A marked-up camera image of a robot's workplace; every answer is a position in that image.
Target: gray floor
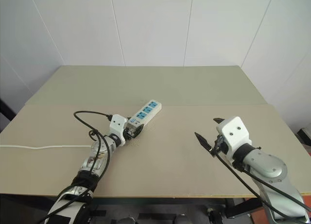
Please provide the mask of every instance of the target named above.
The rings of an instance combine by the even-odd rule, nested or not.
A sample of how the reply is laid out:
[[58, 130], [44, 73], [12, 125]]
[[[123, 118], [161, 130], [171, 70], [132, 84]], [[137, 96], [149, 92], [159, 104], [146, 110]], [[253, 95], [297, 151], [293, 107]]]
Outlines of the gray floor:
[[[186, 214], [193, 224], [208, 224], [206, 205], [99, 205], [99, 210], [106, 210], [105, 217], [94, 217], [92, 224], [112, 224], [116, 220], [133, 217], [139, 224], [172, 224], [172, 220], [141, 219], [142, 213]], [[33, 224], [46, 212], [9, 201], [5, 198], [0, 200], [0, 224]], [[247, 215], [224, 220], [224, 224], [252, 224]]]

